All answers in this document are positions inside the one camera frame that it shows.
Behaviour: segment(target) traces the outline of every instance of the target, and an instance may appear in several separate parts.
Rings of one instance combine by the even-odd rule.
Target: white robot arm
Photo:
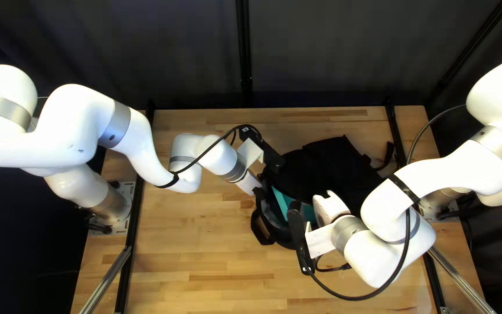
[[[449,156],[422,160],[399,169],[380,184],[361,206],[361,220],[334,194],[314,196],[320,225],[305,238],[310,257],[336,249],[372,287],[393,273],[404,246],[405,210],[410,212],[410,242],[402,269],[435,242],[435,231],[411,205],[438,189],[475,191],[485,204],[502,204],[502,64],[471,90],[467,107],[483,125]]]
[[[247,161],[224,140],[198,164],[189,165],[219,136],[182,134],[173,142],[170,171],[157,158],[147,118],[92,89],[68,84],[48,97],[33,131],[32,113],[37,93],[23,71],[0,65],[0,167],[22,168],[43,176],[60,197],[96,214],[113,225],[128,215],[129,200],[110,188],[85,164],[101,145],[127,156],[147,182],[176,192],[192,193],[199,187],[201,166],[236,183],[252,195],[260,183],[248,174]]]
[[[250,161],[258,156],[242,158],[224,140],[199,164],[175,174],[216,142],[219,137],[215,135],[178,136],[172,146],[170,171],[166,170],[156,156],[150,125],[142,114],[80,85],[56,89],[36,129],[28,132],[36,97],[26,74],[0,65],[0,167],[23,168],[43,176],[57,195],[93,212],[119,202],[114,201],[119,198],[114,190],[85,165],[97,145],[125,154],[143,179],[177,192],[191,193],[199,187],[201,166],[250,195],[260,186],[253,175],[246,175]],[[310,257],[337,249],[363,280],[381,287],[402,254],[406,210],[410,240],[402,269],[435,242],[435,231],[410,208],[420,198],[438,189],[459,187],[476,191],[482,200],[487,196],[502,202],[502,65],[474,86],[467,106],[485,127],[449,156],[398,170],[366,198],[361,220],[349,215],[345,204],[331,192],[326,199],[315,196],[313,204],[324,227],[305,235]],[[111,212],[106,221],[120,221],[126,215],[120,210]]]

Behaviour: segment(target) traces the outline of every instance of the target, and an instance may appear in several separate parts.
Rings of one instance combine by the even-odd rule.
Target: teal fabric
[[[288,206],[291,202],[295,201],[295,199],[282,194],[275,187],[271,187],[272,191],[275,193],[276,201],[278,202],[278,206],[284,215],[284,219],[288,221],[287,211]],[[316,222],[315,220],[315,211],[313,210],[313,206],[309,204],[302,203],[301,204],[302,215],[305,220],[310,222]]]

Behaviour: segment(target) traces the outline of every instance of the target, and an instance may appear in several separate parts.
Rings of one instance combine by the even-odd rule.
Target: black pole
[[[431,94],[425,102],[426,108],[429,108],[441,95],[444,89],[449,86],[452,79],[457,75],[458,71],[462,68],[464,63],[468,61],[468,58],[474,53],[474,51],[481,45],[484,39],[492,32],[493,28],[502,18],[502,0],[497,4],[495,10],[487,17],[483,25],[478,29],[476,35],[473,36],[472,40],[464,48],[462,53],[456,58],[454,63],[448,71],[443,75],[443,77],[437,82],[435,88],[431,91]]]
[[[149,101],[146,107],[145,115],[152,127],[154,121],[155,105]],[[133,192],[133,202],[131,205],[131,213],[129,218],[129,229],[127,230],[127,239],[125,246],[132,247],[131,255],[121,269],[121,276],[119,277],[119,287],[115,299],[115,314],[125,313],[127,305],[127,296],[129,293],[129,281],[131,278],[131,271],[133,270],[133,258],[135,255],[135,241],[137,239],[137,228],[139,225],[139,214],[141,213],[141,201],[143,197],[144,180],[137,174],[135,182],[135,191]]]
[[[396,113],[391,97],[386,97],[383,101],[383,105],[387,111],[390,132],[394,141],[394,147],[396,147],[396,162],[398,167],[401,168],[406,166],[406,153],[404,152],[404,146],[402,146],[402,138],[400,136],[400,131],[398,130]],[[423,264],[426,268],[427,277],[429,279],[429,288],[431,289],[431,293],[433,295],[437,313],[440,313],[440,308],[445,306],[443,292],[441,290],[441,283],[439,282],[437,270],[435,269],[435,263],[428,253],[423,254]]]
[[[251,75],[251,35],[249,30],[249,0],[235,0],[238,20],[239,71],[241,73],[241,103],[250,107],[253,96]]]
[[[387,111],[387,120],[389,121],[390,133],[392,134],[392,140],[394,142],[394,147],[396,149],[396,163],[400,168],[406,165],[406,155],[404,153],[404,146],[402,146],[402,138],[400,137],[400,131],[398,130],[398,124],[396,122],[396,113],[394,112],[394,104],[390,100],[390,97],[386,97],[383,101],[385,110]]]

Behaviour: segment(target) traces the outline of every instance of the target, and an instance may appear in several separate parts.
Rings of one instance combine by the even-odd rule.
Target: wooden table
[[[405,149],[427,122],[422,106],[397,107]],[[172,139],[179,133],[223,134],[239,124],[253,124],[279,153],[345,134],[372,166],[382,163],[392,141],[384,107],[331,107],[241,110],[157,110],[153,128],[156,151],[168,163]],[[241,142],[236,140],[234,146]],[[431,132],[419,141],[413,159],[437,158]],[[260,173],[261,164],[252,170]],[[387,175],[391,164],[382,170]],[[121,154],[110,151],[103,176],[134,181]],[[294,251],[261,246],[249,227],[254,198],[234,184],[203,171],[198,192],[184,195],[145,184],[137,232],[128,313],[435,313],[422,259],[408,267],[379,296],[362,302],[334,298],[298,270]],[[480,293],[481,287],[460,223],[432,224],[436,247]],[[125,236],[90,237],[80,269],[72,313],[78,313],[119,252]],[[321,266],[344,260],[327,254]],[[474,308],[437,266],[447,306],[455,314]],[[318,274],[327,286],[346,295],[373,290],[353,270]],[[97,313],[113,313],[118,278]]]

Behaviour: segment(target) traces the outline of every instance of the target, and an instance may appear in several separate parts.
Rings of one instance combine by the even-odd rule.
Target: black backdrop
[[[252,105],[374,105],[388,95],[423,104],[499,2],[254,0]],[[462,104],[501,62],[502,20],[429,116]],[[0,0],[0,63],[27,72],[40,96],[79,83],[134,108],[241,106],[234,0]],[[466,112],[443,119],[433,128],[440,152],[479,127]],[[468,219],[476,237],[502,218],[484,213]],[[73,206],[40,178],[0,169],[0,312],[68,312],[85,236]],[[474,241],[486,296],[502,310],[494,251]]]

